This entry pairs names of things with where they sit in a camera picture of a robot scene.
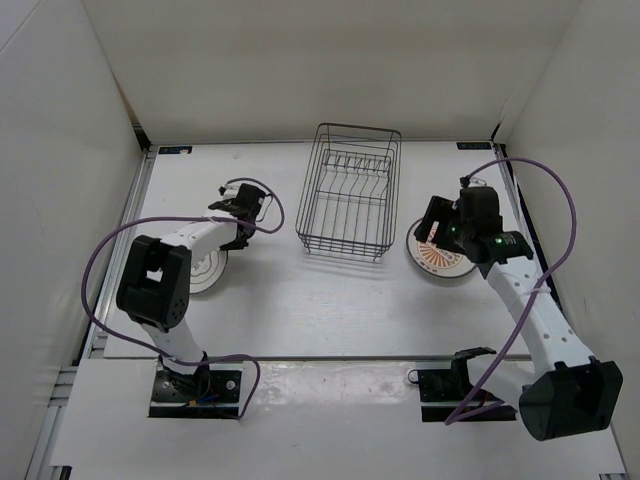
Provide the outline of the orange patterned plate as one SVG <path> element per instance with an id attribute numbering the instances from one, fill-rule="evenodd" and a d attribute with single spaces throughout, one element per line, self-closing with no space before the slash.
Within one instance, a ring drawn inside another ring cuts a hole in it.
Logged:
<path id="1" fill-rule="evenodd" d="M 442 250 L 431 242 L 436 224 L 433 225 L 426 242 L 418 241 L 415 233 L 420 223 L 421 219 L 415 220 L 405 237 L 406 252 L 415 267 L 430 278 L 446 281 L 466 278 L 477 270 L 464 255 Z"/>

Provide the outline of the grey wire dish rack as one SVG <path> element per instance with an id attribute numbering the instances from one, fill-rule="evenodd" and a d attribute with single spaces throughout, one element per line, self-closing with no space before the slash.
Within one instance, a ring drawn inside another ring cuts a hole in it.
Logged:
<path id="1" fill-rule="evenodd" d="M 317 126 L 295 221 L 306 253 L 380 262 L 395 242 L 401 153 L 395 129 Z"/>

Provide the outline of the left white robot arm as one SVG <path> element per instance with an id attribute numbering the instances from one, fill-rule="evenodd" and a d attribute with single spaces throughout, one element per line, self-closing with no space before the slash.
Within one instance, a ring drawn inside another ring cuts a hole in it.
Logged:
<path id="1" fill-rule="evenodd" d="M 116 305 L 163 352 L 164 369 L 176 374 L 175 388 L 188 400 L 202 398 L 210 386 L 209 375 L 201 369 L 206 354 L 185 320 L 191 272 L 212 254 L 224 264 L 228 251 L 247 247 L 267 197 L 248 183 L 223 187 L 205 220 L 161 237 L 139 235 L 131 244 Z"/>

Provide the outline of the white plate grey pattern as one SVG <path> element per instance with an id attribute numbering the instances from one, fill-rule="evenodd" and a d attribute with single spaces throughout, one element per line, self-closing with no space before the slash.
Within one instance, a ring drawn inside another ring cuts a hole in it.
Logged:
<path id="1" fill-rule="evenodd" d="M 197 262 L 190 271 L 190 294 L 198 295 L 212 287 L 223 275 L 228 253 L 215 250 Z"/>

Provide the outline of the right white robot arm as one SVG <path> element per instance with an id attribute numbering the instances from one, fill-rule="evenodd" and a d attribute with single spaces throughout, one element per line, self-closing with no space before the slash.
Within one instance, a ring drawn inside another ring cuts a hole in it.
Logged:
<path id="1" fill-rule="evenodd" d="M 497 192 L 466 187 L 457 200 L 434 196 L 414 236 L 471 261 L 498 294 L 533 362 L 526 371 L 503 354 L 474 347 L 455 353 L 449 387 L 462 401 L 447 418 L 470 417 L 482 390 L 513 408 L 538 441 L 605 430 L 623 384 L 613 361 L 602 362 L 577 337 L 543 286 L 534 252 L 518 231 L 506 231 Z"/>

